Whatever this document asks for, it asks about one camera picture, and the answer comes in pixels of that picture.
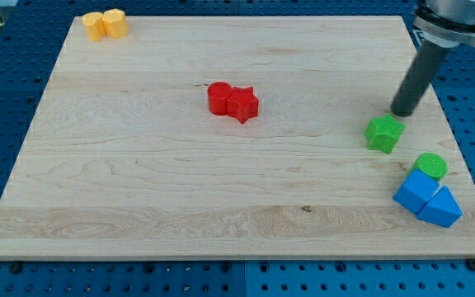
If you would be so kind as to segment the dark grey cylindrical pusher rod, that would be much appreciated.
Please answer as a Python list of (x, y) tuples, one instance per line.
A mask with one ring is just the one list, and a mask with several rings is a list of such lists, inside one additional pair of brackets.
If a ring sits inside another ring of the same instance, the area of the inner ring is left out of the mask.
[(394, 96), (390, 110), (396, 116), (411, 116), (430, 86), (452, 44), (425, 38)]

